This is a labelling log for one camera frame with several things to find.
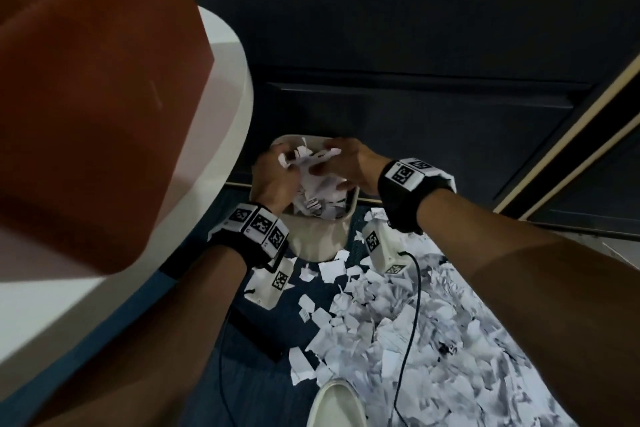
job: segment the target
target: floor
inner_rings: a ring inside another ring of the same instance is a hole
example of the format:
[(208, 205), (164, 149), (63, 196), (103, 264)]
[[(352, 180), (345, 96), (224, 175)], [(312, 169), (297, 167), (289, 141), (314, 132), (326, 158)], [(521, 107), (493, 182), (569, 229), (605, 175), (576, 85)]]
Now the floor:
[[(186, 265), (204, 246), (208, 230), (218, 223), (236, 203), (246, 200), (247, 195), (245, 190), (223, 190), (185, 241), (184, 246), (170, 257), (160, 271), (155, 273), (74, 350), (0, 403), (0, 425), (3, 427), (25, 425), (29, 417), (59, 384), (169, 291), (187, 269)], [(353, 217), (348, 242), (348, 248), (351, 250), (348, 266), (359, 263), (366, 254), (364, 246), (360, 242), (354, 243), (353, 237), (355, 230), (362, 229), (367, 209), (366, 206), (358, 206)], [(566, 232), (561, 234), (640, 268), (640, 243)], [(296, 270), (303, 263), (298, 261)], [(295, 285), (300, 280), (298, 277), (299, 273), (294, 272), (291, 283)], [(324, 284), (318, 284), (318, 287), (327, 291)], [(336, 285), (335, 292), (329, 290), (326, 294), (326, 303), (319, 302), (318, 305), (328, 309), (333, 294), (337, 292)], [(272, 311), (254, 306), (244, 300), (240, 293), (234, 303), (250, 321), (260, 326), (261, 333), (270, 340), (280, 342), (284, 348), (289, 348), (310, 341), (316, 330), (310, 321), (307, 325), (300, 321), (297, 303), (301, 294), (301, 291), (293, 287), (283, 294), (280, 303)], [(218, 368), (220, 350), (222, 350), (223, 360), (221, 375)], [(221, 384), (234, 417), (233, 421), (228, 417), (221, 402)], [(229, 326), (223, 338), (223, 344), (220, 345), (220, 340), (218, 341), (200, 382), (188, 399), (181, 425), (225, 427), (233, 426), (235, 422), (236, 425), (243, 427), (281, 425), (302, 427), (306, 425), (308, 411), (316, 391), (317, 386), (314, 382), (302, 382), (293, 387), (286, 356), (278, 362), (272, 362), (233, 326)]]

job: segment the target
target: black wrist strap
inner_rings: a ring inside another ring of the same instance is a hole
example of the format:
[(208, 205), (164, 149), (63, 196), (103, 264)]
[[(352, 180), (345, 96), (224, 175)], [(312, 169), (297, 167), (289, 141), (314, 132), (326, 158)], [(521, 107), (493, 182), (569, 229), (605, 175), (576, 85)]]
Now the black wrist strap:
[(259, 203), (241, 203), (209, 232), (209, 246), (225, 245), (242, 255), (247, 270), (275, 272), (287, 250), (289, 229)]
[(418, 207), (424, 197), (437, 189), (455, 192), (453, 177), (415, 158), (387, 164), (378, 179), (378, 193), (389, 225), (403, 233), (421, 234)]

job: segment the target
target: wire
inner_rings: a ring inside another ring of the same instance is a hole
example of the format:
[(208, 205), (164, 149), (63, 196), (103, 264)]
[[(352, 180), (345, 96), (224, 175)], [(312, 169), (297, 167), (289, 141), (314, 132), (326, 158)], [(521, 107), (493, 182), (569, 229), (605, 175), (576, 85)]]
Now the wire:
[(234, 416), (231, 415), (231, 410), (229, 409), (227, 398), (225, 397), (225, 390), (222, 384), (222, 346), (225, 343), (225, 333), (227, 331), (227, 323), (229, 322), (230, 310), (231, 308), (229, 308), (229, 310), (227, 311), (227, 316), (225, 316), (225, 320), (222, 322), (222, 331), (220, 331), (220, 350), (218, 352), (218, 382), (220, 383), (220, 397), (222, 398), (222, 405), (225, 406), (225, 410), (227, 411), (229, 420), (231, 420), (231, 425), (233, 425), (233, 427), (238, 427), (236, 421), (234, 420)]
[[(404, 423), (405, 427), (409, 427), (409, 424), (406, 423), (404, 417), (400, 415), (398, 411), (397, 402), (398, 402), (398, 394), (400, 393), (400, 385), (402, 384), (402, 376), (404, 375), (404, 367), (406, 366), (407, 358), (409, 358), (409, 351), (411, 350), (411, 345), (413, 344), (413, 336), (415, 336), (415, 330), (418, 328), (418, 314), (420, 313), (420, 291), (422, 290), (422, 278), (420, 277), (420, 266), (418, 265), (418, 261), (413, 257), (413, 255), (409, 252), (400, 252), (399, 255), (408, 255), (412, 258), (413, 263), (415, 264), (415, 270), (418, 273), (418, 304), (415, 306), (415, 318), (413, 318), (413, 327), (411, 329), (411, 336), (409, 337), (409, 344), (406, 347), (406, 353), (404, 354), (404, 359), (402, 360), (402, 366), (400, 367), (400, 376), (398, 377), (398, 386), (396, 388), (396, 397), (394, 398), (394, 410), (402, 423)], [(391, 411), (391, 417), (389, 418), (389, 424), (391, 424), (391, 420), (393, 419), (394, 413)]]

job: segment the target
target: person's right arm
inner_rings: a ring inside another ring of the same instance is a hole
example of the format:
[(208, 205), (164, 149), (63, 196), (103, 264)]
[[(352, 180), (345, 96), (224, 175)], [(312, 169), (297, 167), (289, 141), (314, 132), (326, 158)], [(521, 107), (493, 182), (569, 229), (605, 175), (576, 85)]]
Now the person's right arm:
[[(355, 139), (314, 173), (377, 195), (388, 158)], [(440, 247), (581, 427), (639, 425), (640, 271), (564, 237), (436, 190), (420, 227)]]

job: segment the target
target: dark wall panel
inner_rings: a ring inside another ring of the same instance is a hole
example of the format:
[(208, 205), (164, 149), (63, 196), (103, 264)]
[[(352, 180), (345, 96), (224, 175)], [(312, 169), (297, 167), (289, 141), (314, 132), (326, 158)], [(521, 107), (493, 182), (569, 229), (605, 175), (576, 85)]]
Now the dark wall panel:
[(529, 220), (640, 235), (640, 129), (569, 183)]
[(280, 135), (353, 136), (383, 155), (415, 156), (443, 168), (455, 175), (462, 195), (489, 206), (571, 109), (557, 96), (308, 90), (256, 85), (232, 180), (246, 181), (256, 156)]
[(197, 0), (251, 64), (597, 83), (640, 38), (640, 0)]

